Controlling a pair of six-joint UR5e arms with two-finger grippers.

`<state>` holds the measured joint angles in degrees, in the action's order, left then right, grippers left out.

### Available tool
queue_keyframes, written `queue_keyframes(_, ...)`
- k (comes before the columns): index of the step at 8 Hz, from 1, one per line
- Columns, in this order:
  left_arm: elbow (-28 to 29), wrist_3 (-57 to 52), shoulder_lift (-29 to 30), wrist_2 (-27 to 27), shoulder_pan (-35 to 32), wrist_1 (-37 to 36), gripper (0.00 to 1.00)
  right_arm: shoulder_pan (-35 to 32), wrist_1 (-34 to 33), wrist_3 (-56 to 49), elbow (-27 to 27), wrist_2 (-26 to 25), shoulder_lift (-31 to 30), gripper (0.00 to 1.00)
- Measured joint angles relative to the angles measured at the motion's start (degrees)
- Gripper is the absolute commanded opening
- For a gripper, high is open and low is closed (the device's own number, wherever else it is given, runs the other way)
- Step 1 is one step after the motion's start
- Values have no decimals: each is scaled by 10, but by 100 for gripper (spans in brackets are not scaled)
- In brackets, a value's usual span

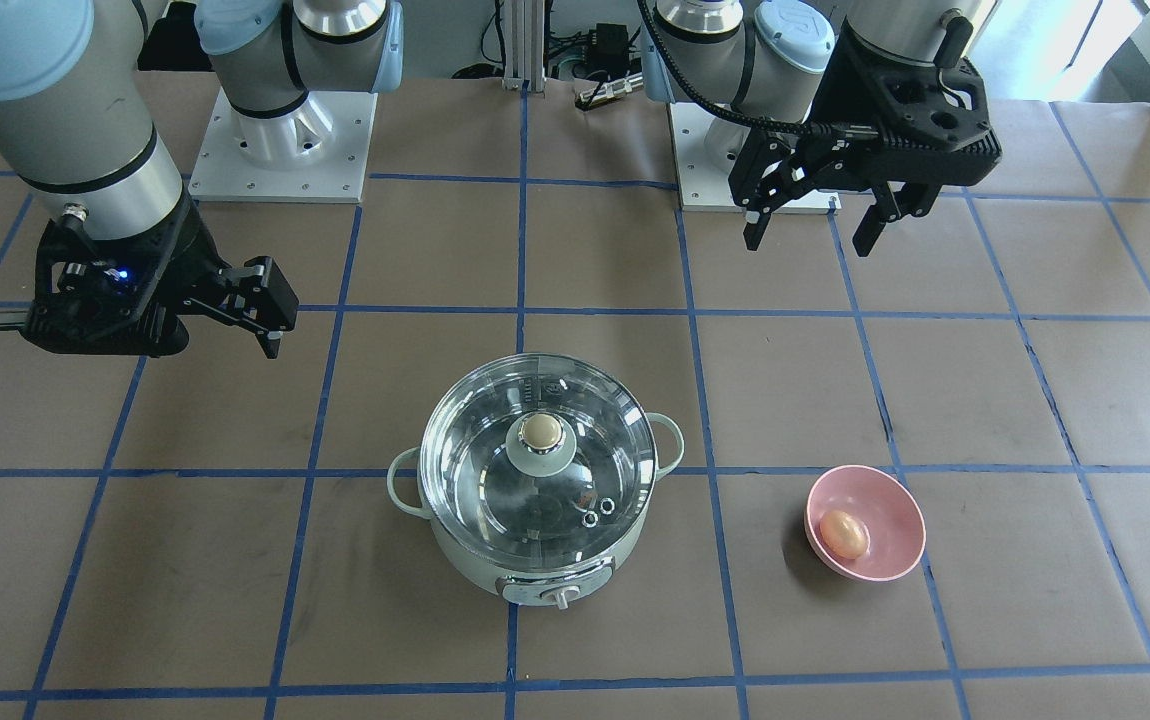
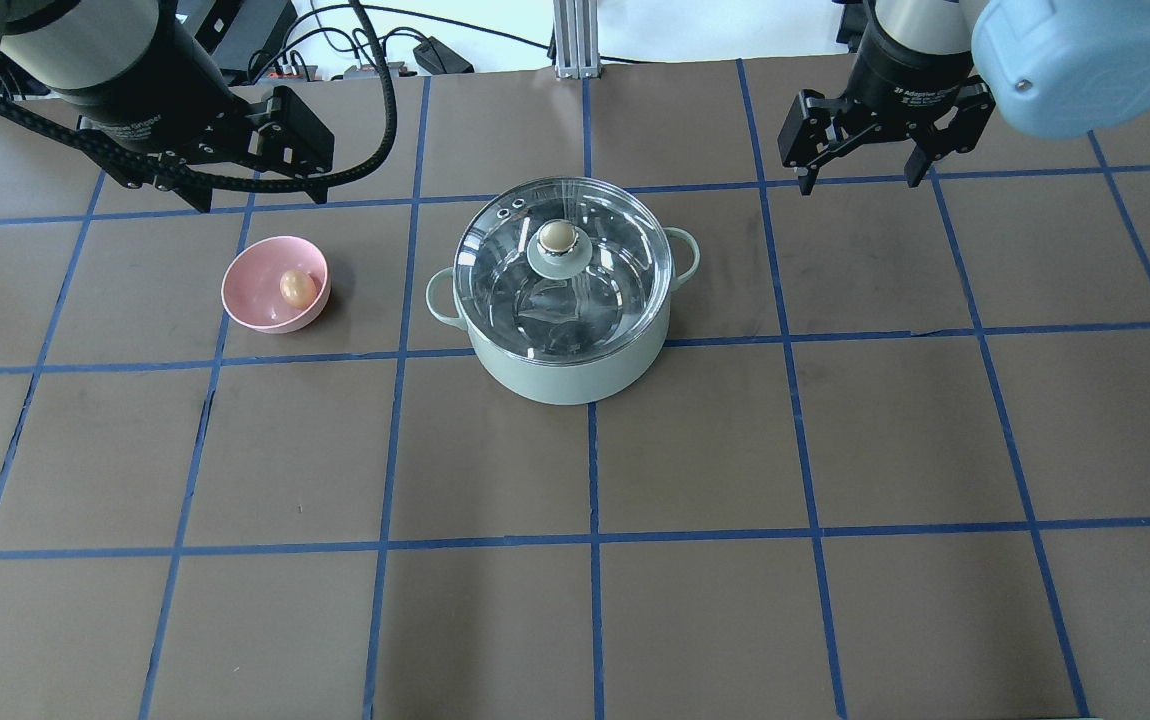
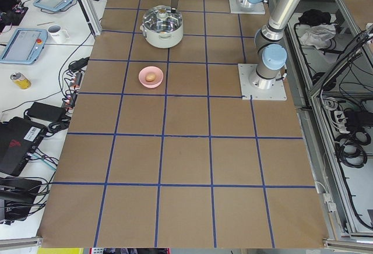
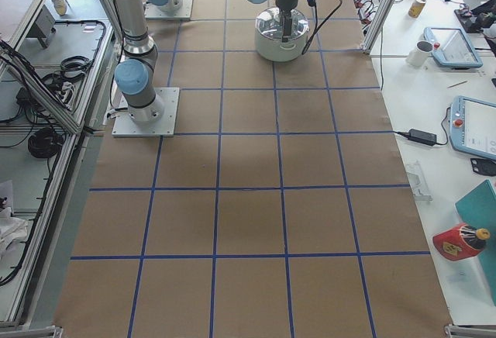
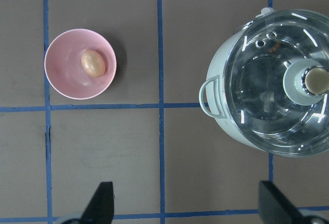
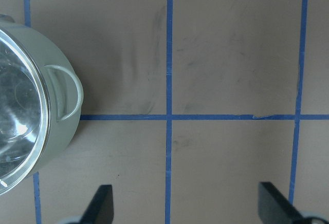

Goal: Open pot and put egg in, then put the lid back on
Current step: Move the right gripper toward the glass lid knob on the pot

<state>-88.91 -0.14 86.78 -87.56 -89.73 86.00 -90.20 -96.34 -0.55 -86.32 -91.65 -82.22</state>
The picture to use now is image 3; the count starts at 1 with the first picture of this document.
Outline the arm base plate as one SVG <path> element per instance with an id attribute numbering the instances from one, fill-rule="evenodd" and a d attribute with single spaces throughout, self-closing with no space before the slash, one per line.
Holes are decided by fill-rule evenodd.
<path id="1" fill-rule="evenodd" d="M 286 101 L 286 91 L 280 72 L 274 79 L 263 79 L 256 73 L 257 64 L 238 64 L 243 100 Z"/>
<path id="2" fill-rule="evenodd" d="M 230 13 L 264 15 L 265 8 L 263 2 L 250 3 L 248 0 L 228 0 L 230 4 Z"/>

